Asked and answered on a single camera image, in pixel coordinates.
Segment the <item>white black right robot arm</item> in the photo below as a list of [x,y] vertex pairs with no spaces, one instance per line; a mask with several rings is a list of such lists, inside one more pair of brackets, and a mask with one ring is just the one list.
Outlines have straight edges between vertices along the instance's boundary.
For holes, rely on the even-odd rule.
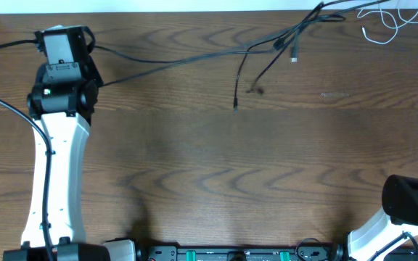
[[382,206],[347,237],[347,257],[383,260],[418,236],[418,179],[391,175],[382,190]]

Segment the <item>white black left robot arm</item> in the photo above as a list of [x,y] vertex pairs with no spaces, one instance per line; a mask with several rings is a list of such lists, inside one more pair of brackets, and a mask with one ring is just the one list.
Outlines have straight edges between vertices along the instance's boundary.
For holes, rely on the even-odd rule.
[[37,31],[33,44],[46,56],[27,96],[28,113],[0,100],[33,128],[36,155],[30,212],[21,247],[4,260],[137,260],[135,243],[89,244],[81,211],[83,155],[99,88],[91,58],[96,41],[86,26]]

